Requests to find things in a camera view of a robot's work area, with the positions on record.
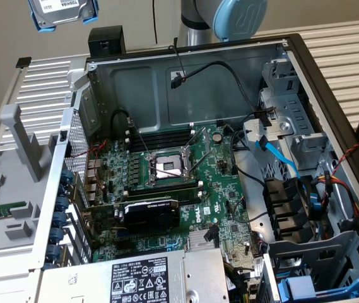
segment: green circuit board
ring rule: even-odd
[[[98,155],[107,164],[103,181],[113,182],[113,192],[108,192],[107,201],[101,194],[95,197],[95,205],[89,208],[97,223],[100,247],[93,253],[93,261],[107,261],[124,258],[136,253],[155,251],[170,251],[188,249],[189,232],[208,230],[216,222],[220,228],[220,247],[223,257],[228,258],[234,266],[250,266],[251,254],[245,255],[244,242],[250,240],[246,224],[237,223],[226,208],[226,201],[231,207],[243,196],[238,174],[232,175],[230,158],[230,137],[223,135],[223,128],[215,124],[194,127],[197,132],[205,127],[209,139],[210,153],[192,172],[189,182],[203,182],[203,197],[199,198],[199,189],[165,191],[163,193],[142,196],[141,198],[171,198],[179,201],[198,201],[180,207],[180,225],[170,232],[160,234],[129,234],[122,227],[113,226],[114,206],[120,203],[130,203],[139,198],[130,198],[123,202],[124,186],[141,190],[148,185],[147,153],[127,153],[121,142],[110,143],[102,155]],[[213,134],[222,135],[223,141],[215,144]],[[191,162],[194,165],[206,154],[206,139],[202,133],[191,145]],[[174,179],[158,181],[158,185],[175,182]],[[247,220],[247,212],[241,206],[235,215]]]

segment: chip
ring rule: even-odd
[[[238,232],[238,225],[231,225],[232,232]]]

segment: hard drive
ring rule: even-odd
[[[98,20],[97,0],[28,0],[33,22],[40,32],[53,32],[56,26],[77,20],[84,24]]]

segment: white wall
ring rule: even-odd
[[[268,0],[260,30],[359,20],[359,0]],[[34,29],[26,0],[0,0],[0,104],[19,57],[34,59],[88,52],[92,27],[123,25],[127,48],[154,44],[151,0],[98,0],[100,20],[59,26],[54,33]],[[180,25],[180,0],[156,0],[159,43],[167,44]]]

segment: motherboard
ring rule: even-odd
[[[180,133],[183,138],[178,136],[177,141],[182,140],[184,146],[191,141],[187,152],[183,146],[151,149],[154,140],[143,136],[138,139],[144,142],[137,145],[135,138],[131,144],[128,140],[107,143],[90,161],[88,175],[94,183],[87,185],[91,206],[86,213],[98,237],[94,262],[211,246],[220,247],[233,266],[251,267],[249,226],[234,220],[248,217],[238,173],[232,170],[230,136],[216,124]],[[178,202],[178,213],[171,210],[178,223],[160,230],[128,227],[130,206],[154,201]],[[140,216],[148,212],[143,210]],[[206,238],[209,231],[214,234],[210,241]]]

